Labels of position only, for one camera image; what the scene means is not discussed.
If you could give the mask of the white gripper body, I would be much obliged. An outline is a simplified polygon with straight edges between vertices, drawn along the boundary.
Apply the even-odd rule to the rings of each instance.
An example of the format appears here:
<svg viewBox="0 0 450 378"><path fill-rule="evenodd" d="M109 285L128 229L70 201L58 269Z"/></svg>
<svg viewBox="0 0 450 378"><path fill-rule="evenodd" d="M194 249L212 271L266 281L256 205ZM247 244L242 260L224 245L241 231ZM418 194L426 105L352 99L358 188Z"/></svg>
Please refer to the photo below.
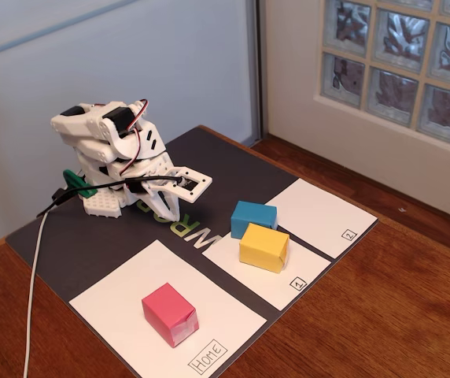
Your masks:
<svg viewBox="0 0 450 378"><path fill-rule="evenodd" d="M116 197L164 196L175 197L172 192L178 187L178 167L175 167L168 154L159 154L156 157L135 161L123 173L120 171L127 165L127 161L117 158L109 163L109 176L114 181L138 177L170 176L171 179L148 180L132 184L117 184L109 188L109 193Z"/></svg>

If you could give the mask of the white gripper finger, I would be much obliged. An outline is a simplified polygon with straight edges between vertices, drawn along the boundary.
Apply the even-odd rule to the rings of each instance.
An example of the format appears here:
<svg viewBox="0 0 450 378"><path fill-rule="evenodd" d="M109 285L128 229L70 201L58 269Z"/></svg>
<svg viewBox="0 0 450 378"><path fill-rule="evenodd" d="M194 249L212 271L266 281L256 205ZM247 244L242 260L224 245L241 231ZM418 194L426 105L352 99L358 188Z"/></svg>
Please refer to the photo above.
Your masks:
<svg viewBox="0 0 450 378"><path fill-rule="evenodd" d="M176 195L165 191L164 192L164 200L166 202L168 211L170 213L170 216L168 219L169 220L179 220L180 219L179 198Z"/></svg>
<svg viewBox="0 0 450 378"><path fill-rule="evenodd" d="M167 206L158 192L148 195L146 197L146 204L158 217L164 218L165 220L172 219L171 209Z"/></svg>

